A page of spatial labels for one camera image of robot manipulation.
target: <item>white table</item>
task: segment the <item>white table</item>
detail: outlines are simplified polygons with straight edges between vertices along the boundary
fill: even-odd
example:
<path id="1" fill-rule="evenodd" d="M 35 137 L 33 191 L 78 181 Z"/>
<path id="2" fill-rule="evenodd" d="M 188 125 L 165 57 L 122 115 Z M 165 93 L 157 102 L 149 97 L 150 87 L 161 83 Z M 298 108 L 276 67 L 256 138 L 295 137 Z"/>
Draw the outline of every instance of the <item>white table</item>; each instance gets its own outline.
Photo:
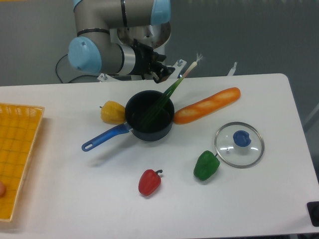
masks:
<path id="1" fill-rule="evenodd" d="M 238 87 L 241 98 L 201 120 L 173 125 L 157 142 L 130 132 L 89 152 L 81 145 L 112 125 L 100 108 L 125 105 L 135 93 L 164 91 L 172 81 L 109 82 L 0 87 L 0 102 L 45 107 L 29 174 L 6 239 L 188 239 L 319 232 L 306 204 L 319 186 L 286 76 L 252 75 L 185 79 L 172 96 L 175 109 Z M 248 169 L 221 161 L 200 183 L 198 156 L 214 151 L 217 130 L 232 121 L 254 126 L 265 154 Z M 150 198 L 138 192 L 146 169 L 163 170 Z"/>

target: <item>black pot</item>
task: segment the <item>black pot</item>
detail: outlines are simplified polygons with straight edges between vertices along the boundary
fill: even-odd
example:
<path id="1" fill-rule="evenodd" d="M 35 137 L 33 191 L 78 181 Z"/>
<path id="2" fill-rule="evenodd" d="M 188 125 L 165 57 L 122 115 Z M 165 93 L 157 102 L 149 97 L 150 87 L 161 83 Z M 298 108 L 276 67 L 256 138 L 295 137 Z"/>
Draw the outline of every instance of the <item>black pot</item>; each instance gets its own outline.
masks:
<path id="1" fill-rule="evenodd" d="M 125 118 L 133 128 L 132 133 L 144 141 L 156 141 L 163 138 L 170 131 L 174 118 L 174 105 L 169 100 L 164 106 L 158 118 L 148 130 L 142 130 L 136 119 L 145 112 L 155 101 L 161 97 L 159 91 L 142 91 L 134 95 L 126 104 Z"/>

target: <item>glass pot lid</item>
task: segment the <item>glass pot lid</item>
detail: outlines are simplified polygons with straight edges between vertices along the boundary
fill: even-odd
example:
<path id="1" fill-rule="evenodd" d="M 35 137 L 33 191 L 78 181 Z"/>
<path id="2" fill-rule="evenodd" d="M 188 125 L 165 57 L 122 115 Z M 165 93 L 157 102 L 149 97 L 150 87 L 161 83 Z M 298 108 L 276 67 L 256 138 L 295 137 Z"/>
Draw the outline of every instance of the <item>glass pot lid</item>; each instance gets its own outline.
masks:
<path id="1" fill-rule="evenodd" d="M 259 132 L 243 122 L 222 126 L 215 136 L 215 149 L 219 157 L 235 168 L 248 168 L 264 154 L 265 144 Z"/>

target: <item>gray wall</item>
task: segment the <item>gray wall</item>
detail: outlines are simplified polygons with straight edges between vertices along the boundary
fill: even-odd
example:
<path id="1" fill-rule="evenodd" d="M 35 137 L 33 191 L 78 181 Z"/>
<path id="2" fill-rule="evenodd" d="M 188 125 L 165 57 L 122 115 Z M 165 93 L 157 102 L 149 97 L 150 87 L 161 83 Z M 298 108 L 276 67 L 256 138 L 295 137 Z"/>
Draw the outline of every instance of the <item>gray wall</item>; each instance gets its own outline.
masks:
<path id="1" fill-rule="evenodd" d="M 0 86 L 59 83 L 55 64 L 76 36 L 72 5 L 0 2 Z M 319 103 L 318 0 L 171 0 L 171 5 L 167 64 L 191 62 L 201 52 L 205 61 L 190 77 L 227 75 L 235 61 L 239 75 L 283 73 L 302 121 Z M 66 59 L 58 71 L 65 82 L 82 74 Z M 319 168 L 318 131 L 317 122 L 306 136 Z"/>

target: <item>yellow bell pepper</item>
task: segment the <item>yellow bell pepper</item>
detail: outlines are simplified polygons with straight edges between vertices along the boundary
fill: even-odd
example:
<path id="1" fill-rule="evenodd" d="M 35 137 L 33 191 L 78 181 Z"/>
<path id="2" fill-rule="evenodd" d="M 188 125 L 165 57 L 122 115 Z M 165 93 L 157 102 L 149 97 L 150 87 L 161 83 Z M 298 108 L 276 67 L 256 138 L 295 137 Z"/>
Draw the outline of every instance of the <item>yellow bell pepper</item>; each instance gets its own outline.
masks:
<path id="1" fill-rule="evenodd" d="M 114 101 L 107 101 L 101 108 L 101 119 L 105 123 L 125 123 L 125 107 Z"/>

